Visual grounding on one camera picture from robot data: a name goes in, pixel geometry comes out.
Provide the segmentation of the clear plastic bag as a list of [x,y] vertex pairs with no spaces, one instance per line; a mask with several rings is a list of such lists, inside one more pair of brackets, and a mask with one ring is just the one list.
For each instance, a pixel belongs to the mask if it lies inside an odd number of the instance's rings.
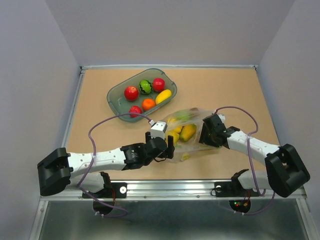
[[[199,143],[202,125],[203,125],[203,119],[210,116],[213,113],[211,110],[193,107],[193,108],[187,108],[187,109],[183,109],[183,110],[179,110],[179,111],[194,111],[197,113],[197,116],[193,117],[192,119],[190,119],[188,121],[181,121],[181,120],[177,121],[177,124],[181,125],[181,126],[195,124],[196,125],[196,132],[193,135],[193,137],[187,142],[183,142],[179,138],[176,146],[174,147],[175,149],[174,149],[173,158],[172,159],[167,158],[166,160],[171,161],[173,163],[183,162],[183,161],[189,159],[196,152],[205,151],[205,150],[213,150],[213,149],[219,148],[219,147],[213,147],[213,146]],[[167,122],[167,120],[169,118],[175,118],[176,112],[173,112],[173,113],[167,115],[161,121]]]

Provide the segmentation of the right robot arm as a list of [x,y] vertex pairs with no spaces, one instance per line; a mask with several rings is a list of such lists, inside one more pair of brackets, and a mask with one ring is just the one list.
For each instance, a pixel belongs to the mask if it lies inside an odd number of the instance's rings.
[[310,179],[310,173],[296,148],[290,144],[275,145],[258,140],[234,126],[226,127],[218,114],[203,120],[199,143],[225,147],[248,156],[249,161],[263,164],[265,171],[243,169],[230,182],[231,192],[242,195],[247,190],[272,190],[286,198]]

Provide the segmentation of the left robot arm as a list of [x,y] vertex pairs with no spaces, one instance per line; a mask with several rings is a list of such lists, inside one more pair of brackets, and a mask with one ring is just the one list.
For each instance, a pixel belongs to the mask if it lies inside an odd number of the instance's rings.
[[136,170],[148,166],[155,158],[171,159],[174,150],[172,135],[97,153],[68,153],[64,147],[57,148],[37,164],[40,195],[53,196],[68,186],[77,188],[85,183],[81,179],[88,179],[89,173]]

